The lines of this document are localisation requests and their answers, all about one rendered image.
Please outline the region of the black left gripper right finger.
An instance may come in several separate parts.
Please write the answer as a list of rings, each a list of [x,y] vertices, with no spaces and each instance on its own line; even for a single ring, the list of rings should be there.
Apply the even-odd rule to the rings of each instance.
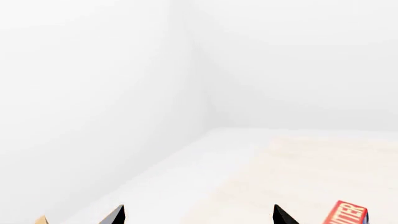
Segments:
[[[272,214],[274,224],[299,224],[294,218],[292,218],[285,210],[280,206],[274,205]]]

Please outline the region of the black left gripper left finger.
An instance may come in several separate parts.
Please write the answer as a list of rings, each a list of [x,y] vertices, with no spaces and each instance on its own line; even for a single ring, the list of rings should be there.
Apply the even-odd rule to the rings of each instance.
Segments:
[[[119,205],[98,224],[124,224],[124,222],[125,222],[124,205]]]

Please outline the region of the red butter box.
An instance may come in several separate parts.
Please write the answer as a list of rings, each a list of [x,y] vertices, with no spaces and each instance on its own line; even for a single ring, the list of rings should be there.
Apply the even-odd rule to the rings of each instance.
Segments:
[[[370,224],[367,208],[337,201],[322,224]]]

